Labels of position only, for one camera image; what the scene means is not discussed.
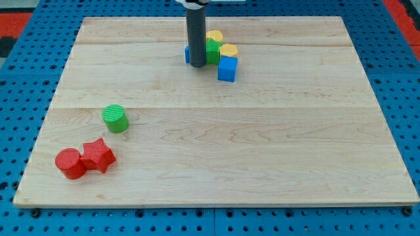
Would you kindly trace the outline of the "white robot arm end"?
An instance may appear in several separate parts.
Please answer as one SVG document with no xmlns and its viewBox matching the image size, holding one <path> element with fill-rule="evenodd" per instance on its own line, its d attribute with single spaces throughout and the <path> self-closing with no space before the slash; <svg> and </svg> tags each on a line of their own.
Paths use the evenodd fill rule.
<svg viewBox="0 0 420 236">
<path fill-rule="evenodd" d="M 243 4 L 246 0 L 175 0 L 190 10 L 200 9 L 208 4 Z"/>
</svg>

